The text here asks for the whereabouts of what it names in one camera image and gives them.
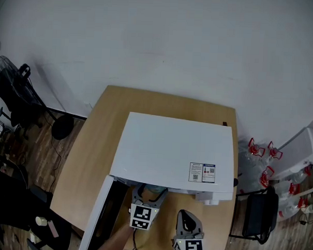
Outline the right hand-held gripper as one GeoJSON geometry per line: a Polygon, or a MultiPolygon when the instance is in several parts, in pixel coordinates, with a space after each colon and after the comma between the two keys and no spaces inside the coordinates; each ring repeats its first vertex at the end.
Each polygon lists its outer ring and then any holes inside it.
{"type": "Polygon", "coordinates": [[[203,250],[204,232],[200,220],[189,211],[180,210],[176,220],[174,250],[203,250]]]}

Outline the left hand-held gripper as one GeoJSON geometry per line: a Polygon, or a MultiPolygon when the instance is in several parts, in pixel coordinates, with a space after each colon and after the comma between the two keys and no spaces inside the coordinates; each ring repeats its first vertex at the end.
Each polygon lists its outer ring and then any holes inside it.
{"type": "Polygon", "coordinates": [[[161,207],[168,189],[165,188],[155,199],[149,199],[146,202],[142,200],[142,193],[146,184],[139,183],[132,191],[132,203],[130,208],[130,227],[149,230],[158,214],[158,208],[161,207]]]}

